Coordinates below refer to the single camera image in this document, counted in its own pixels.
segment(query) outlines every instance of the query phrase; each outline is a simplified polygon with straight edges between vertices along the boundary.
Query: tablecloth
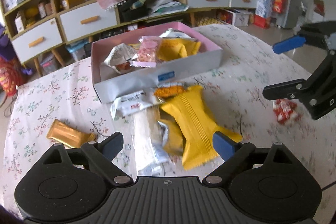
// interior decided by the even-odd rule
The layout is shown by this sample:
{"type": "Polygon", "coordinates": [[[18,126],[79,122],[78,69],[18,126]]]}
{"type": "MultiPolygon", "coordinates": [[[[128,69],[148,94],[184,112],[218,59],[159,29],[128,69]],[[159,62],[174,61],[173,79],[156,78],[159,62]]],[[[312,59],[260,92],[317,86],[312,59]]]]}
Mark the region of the tablecloth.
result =
{"type": "MultiPolygon", "coordinates": [[[[276,55],[265,42],[231,25],[196,28],[224,49],[220,68],[185,79],[204,88],[204,99],[218,123],[241,133],[258,147],[283,142],[315,177],[321,187],[336,180],[336,112],[318,121],[298,103],[302,120],[292,126],[277,123],[272,102],[263,98],[266,85],[299,78],[309,73],[285,55],[276,55]]],[[[53,144],[46,138],[55,118],[83,132],[93,132],[102,141],[115,131],[124,136],[124,148],[113,160],[136,178],[131,134],[132,117],[112,121],[110,105],[102,105],[91,83],[91,60],[84,59],[18,89],[7,130],[1,187],[4,207],[19,215],[14,190],[39,157],[53,144]]],[[[166,170],[166,176],[193,176],[202,180],[223,163],[216,158],[185,171],[181,158],[166,170]]],[[[336,187],[323,192],[316,213],[318,223],[329,223],[336,209],[336,187]]]]}

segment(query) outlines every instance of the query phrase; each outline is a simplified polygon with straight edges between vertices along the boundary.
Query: blue label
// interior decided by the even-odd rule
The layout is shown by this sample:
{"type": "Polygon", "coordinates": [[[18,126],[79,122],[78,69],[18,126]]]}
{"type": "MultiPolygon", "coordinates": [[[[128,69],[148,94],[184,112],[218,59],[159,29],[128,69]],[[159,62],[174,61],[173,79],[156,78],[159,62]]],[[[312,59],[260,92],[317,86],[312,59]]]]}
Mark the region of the blue label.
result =
{"type": "Polygon", "coordinates": [[[163,75],[159,75],[157,78],[159,80],[159,82],[171,79],[175,77],[175,71],[171,71],[171,72],[167,72],[163,75]]]}

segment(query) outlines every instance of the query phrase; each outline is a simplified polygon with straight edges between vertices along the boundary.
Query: ribbed gray plate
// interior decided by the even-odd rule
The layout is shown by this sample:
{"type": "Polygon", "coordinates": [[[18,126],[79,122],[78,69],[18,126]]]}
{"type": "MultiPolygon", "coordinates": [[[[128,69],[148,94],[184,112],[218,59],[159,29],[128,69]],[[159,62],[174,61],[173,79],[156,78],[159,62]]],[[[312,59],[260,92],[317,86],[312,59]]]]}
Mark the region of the ribbed gray plate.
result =
{"type": "MultiPolygon", "coordinates": [[[[224,192],[196,177],[139,177],[111,192],[106,203],[74,224],[261,224],[231,205],[224,192]]],[[[301,224],[312,224],[306,220],[301,224]]]]}

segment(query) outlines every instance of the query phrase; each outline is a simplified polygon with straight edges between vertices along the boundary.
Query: wooden leg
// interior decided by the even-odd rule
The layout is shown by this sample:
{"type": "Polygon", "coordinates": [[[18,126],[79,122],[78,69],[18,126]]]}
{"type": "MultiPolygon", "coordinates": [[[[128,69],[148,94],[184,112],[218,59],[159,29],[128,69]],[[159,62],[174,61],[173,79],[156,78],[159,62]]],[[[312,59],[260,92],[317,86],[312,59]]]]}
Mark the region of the wooden leg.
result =
{"type": "Polygon", "coordinates": [[[190,13],[190,23],[191,23],[191,27],[196,27],[196,20],[195,20],[194,13],[190,13]]]}
{"type": "Polygon", "coordinates": [[[61,64],[62,67],[65,67],[66,64],[64,63],[63,58],[61,57],[61,55],[58,53],[57,49],[52,49],[51,52],[53,53],[53,55],[56,57],[57,61],[61,64]]]}
{"type": "Polygon", "coordinates": [[[42,77],[43,74],[42,74],[42,70],[41,70],[41,67],[40,67],[40,63],[39,63],[39,60],[36,58],[34,58],[34,63],[35,63],[35,67],[36,67],[36,71],[37,73],[39,74],[39,77],[42,77]]]}

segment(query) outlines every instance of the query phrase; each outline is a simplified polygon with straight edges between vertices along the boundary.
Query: open cardboard box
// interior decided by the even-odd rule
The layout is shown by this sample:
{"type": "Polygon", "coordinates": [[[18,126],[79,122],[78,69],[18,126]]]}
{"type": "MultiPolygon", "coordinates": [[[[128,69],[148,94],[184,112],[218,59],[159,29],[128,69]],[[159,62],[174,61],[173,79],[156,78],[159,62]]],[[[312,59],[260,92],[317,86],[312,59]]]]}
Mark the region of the open cardboard box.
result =
{"type": "Polygon", "coordinates": [[[101,103],[107,104],[122,95],[155,87],[165,81],[181,80],[218,68],[222,55],[223,49],[221,47],[180,22],[138,29],[93,42],[91,51],[92,84],[101,103]],[[146,35],[160,36],[169,28],[178,29],[199,40],[202,43],[199,53],[157,64],[156,68],[142,68],[124,75],[119,75],[110,67],[102,64],[114,46],[121,43],[138,43],[139,38],[146,35]]]}

